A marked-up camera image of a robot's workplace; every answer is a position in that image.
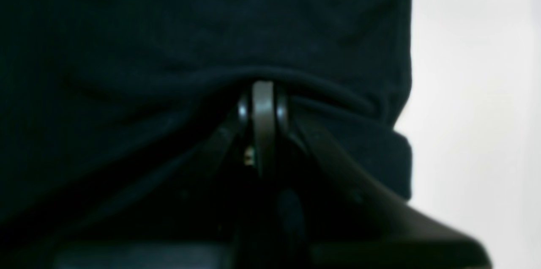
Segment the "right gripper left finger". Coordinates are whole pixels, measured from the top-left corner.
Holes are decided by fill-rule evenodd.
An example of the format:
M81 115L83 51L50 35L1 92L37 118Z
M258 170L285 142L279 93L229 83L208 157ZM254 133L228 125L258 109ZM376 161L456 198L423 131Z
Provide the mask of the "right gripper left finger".
M251 111L246 92L184 166L58 246L52 269L235 269L238 232L257 179Z

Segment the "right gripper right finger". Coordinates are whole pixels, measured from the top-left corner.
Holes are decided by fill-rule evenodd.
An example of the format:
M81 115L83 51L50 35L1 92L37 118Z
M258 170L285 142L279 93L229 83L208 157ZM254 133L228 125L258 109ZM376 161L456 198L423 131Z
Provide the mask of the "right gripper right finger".
M253 163L305 199L311 269L490 269L485 248L410 207L271 81L253 84Z

